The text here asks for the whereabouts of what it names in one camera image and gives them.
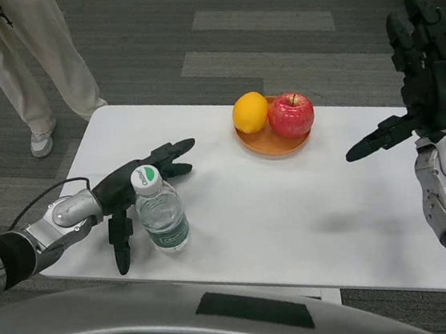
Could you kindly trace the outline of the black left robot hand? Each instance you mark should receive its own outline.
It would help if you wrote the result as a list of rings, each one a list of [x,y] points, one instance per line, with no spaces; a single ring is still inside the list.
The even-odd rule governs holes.
[[[108,220],[109,243],[113,245],[115,262],[121,275],[130,269],[131,250],[129,238],[133,235],[133,222],[127,209],[135,203],[131,173],[139,166],[150,165],[159,171],[162,179],[172,179],[192,171],[189,163],[174,160],[186,154],[195,145],[194,139],[184,139],[175,144],[165,143],[154,149],[145,159],[132,160],[110,173],[92,190]]]

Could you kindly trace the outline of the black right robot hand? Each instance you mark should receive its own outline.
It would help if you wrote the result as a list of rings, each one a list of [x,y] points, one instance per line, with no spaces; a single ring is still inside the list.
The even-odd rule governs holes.
[[[407,113],[378,124],[346,154],[348,162],[364,159],[379,149],[391,149],[417,133],[442,135],[446,130],[446,17],[431,0],[404,0],[410,32],[395,13],[386,31],[396,70],[404,74],[400,90]]]

